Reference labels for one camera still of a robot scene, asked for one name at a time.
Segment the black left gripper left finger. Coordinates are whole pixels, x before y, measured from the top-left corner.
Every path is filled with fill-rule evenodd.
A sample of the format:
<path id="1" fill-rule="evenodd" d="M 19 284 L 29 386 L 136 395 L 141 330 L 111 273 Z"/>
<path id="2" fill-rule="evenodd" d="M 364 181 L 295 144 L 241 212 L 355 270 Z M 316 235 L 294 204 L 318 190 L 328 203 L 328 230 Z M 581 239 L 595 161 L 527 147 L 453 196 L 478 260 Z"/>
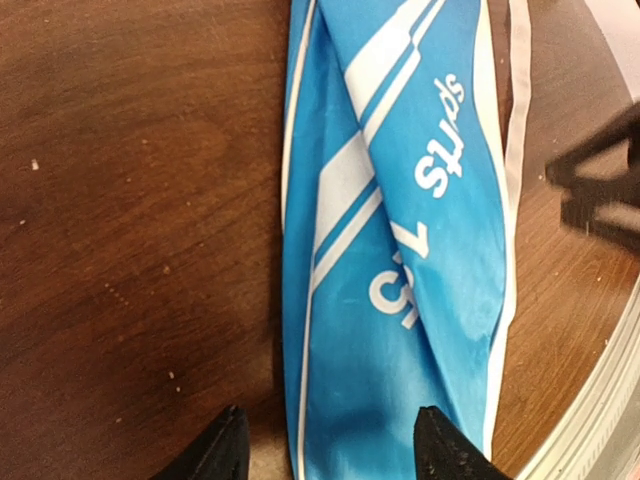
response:
<path id="1" fill-rule="evenodd" d="M 247 480 L 249 460 L 246 411 L 230 405 L 162 469 L 162 478 Z"/>

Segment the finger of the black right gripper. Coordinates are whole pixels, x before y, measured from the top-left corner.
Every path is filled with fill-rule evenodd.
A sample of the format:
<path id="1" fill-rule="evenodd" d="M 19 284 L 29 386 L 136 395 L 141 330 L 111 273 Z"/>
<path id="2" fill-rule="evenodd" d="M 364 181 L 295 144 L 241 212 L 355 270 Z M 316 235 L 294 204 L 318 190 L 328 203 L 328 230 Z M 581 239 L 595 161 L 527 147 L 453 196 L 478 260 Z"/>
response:
<path id="1" fill-rule="evenodd" d="M 639 249 L 639 185 L 563 188 L 560 222 L 585 236 Z"/>
<path id="2" fill-rule="evenodd" d="M 633 156 L 639 152 L 638 102 L 621 110 L 589 137 L 547 162 L 545 177 L 554 186 L 569 188 L 570 178 L 579 165 L 624 142 L 629 147 L 627 163 L 631 166 L 636 162 Z"/>

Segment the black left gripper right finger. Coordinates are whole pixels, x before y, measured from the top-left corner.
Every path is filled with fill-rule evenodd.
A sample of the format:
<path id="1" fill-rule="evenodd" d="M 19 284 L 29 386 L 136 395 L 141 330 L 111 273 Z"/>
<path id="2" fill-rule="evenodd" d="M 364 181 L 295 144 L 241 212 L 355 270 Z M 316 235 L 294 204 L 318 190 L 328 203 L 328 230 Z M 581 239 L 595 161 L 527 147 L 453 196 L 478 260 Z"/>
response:
<path id="1" fill-rule="evenodd" d="M 413 442 L 418 480 L 509 480 L 437 406 L 419 409 Z"/>

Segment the blue racket bag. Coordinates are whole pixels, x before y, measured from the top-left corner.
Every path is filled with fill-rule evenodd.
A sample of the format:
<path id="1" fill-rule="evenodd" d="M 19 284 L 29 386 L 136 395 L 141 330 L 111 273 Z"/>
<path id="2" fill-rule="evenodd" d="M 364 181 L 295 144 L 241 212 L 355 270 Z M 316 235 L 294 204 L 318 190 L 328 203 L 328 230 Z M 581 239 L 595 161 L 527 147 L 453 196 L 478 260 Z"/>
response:
<path id="1" fill-rule="evenodd" d="M 491 454 L 530 101 L 525 1 L 291 3 L 282 327 L 296 478 L 414 478 L 429 406 Z"/>

